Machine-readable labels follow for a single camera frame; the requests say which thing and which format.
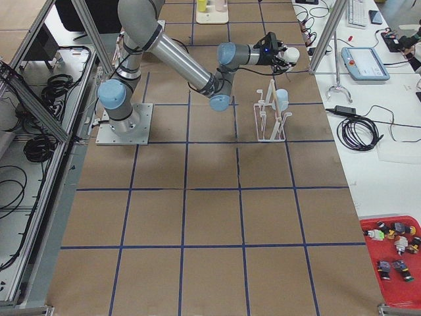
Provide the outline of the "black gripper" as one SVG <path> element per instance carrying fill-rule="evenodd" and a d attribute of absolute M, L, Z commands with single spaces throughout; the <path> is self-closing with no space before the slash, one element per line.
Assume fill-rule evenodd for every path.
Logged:
<path fill-rule="evenodd" d="M 287 51 L 288 46 L 282 42 L 276 42 L 276 48 L 273 47 L 260 47 L 259 59 L 256 65 L 259 66 L 272 66 L 273 73 L 285 73 L 293 68 L 293 63 L 286 63 L 279 61 L 278 53 L 280 51 Z"/>

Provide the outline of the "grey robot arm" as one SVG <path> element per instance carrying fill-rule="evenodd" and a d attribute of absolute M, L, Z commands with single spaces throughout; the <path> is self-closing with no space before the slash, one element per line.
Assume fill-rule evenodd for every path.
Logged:
<path fill-rule="evenodd" d="M 110 129 L 124 135 L 138 128 L 140 115 L 131 102 L 141 77 L 143 53 L 151 53 L 175 70 L 193 90 L 209 98 L 215 111 L 230 104 L 235 72 L 243 65 L 270 66 L 272 75 L 292 69 L 299 51 L 268 32 L 256 44 L 221 43 L 217 49 L 216 73 L 201 66 L 189 53 L 164 33 L 158 22 L 164 1 L 119 1 L 118 18 L 124 29 L 123 54 L 115 73 L 98 89 L 98 98 L 109 116 Z"/>

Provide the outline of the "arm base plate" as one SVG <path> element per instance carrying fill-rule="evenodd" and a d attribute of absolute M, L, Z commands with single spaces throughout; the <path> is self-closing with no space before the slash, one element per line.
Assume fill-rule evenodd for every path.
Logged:
<path fill-rule="evenodd" d="M 96 137 L 97 145 L 148 145 L 153 116 L 152 103 L 134 103 L 132 114 L 126 120 L 109 118 L 106 110 Z"/>

